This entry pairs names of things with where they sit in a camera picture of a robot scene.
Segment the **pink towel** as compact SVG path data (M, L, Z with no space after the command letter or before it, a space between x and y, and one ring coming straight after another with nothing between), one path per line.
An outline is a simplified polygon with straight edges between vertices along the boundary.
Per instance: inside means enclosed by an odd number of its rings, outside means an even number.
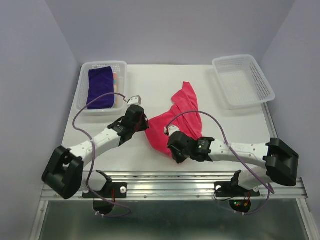
M197 95L189 82L184 82L182 89L171 97L173 105L167 112L156 116L148 121L149 128L145 131L148 142L156 151L171 158L171 151L167 144L169 137L164 130L170 121L177 115L187 111L197 111L199 109ZM187 136L198 139L202 137L202 119L199 113L186 113L172 123Z

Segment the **blue orange dotted towel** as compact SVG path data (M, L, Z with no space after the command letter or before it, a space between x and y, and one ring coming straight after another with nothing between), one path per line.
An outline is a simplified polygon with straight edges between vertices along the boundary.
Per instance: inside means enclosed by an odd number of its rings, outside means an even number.
M113 73L113 89L115 93L122 93L123 78L120 77L116 72ZM119 109L122 106L122 97L120 95L114 95L113 108Z

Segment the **purple towel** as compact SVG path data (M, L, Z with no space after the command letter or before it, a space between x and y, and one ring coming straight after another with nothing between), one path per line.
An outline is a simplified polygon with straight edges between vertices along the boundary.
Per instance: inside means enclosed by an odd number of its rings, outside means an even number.
M113 70L110 66L88 71L88 97L86 104L107 93L114 92ZM106 95L90 104L88 110L110 109L114 106L115 96Z

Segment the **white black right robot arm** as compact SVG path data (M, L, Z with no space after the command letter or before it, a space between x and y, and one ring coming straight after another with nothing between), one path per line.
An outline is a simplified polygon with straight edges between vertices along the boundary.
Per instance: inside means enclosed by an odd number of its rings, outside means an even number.
M227 189L235 195L270 183L294 187L297 184L299 154L279 138L267 143L228 143L212 137L193 139L181 131L169 134L168 149L178 163L239 162L245 170L234 173Z

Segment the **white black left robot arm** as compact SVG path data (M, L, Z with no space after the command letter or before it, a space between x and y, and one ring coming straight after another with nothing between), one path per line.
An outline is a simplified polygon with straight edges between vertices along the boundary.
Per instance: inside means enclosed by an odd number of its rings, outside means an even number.
M107 151L131 140L137 132L149 128L144 109L130 105L123 117L110 124L95 137L70 148L57 147L42 174L41 180L63 199L70 199L78 191L87 190L84 167Z

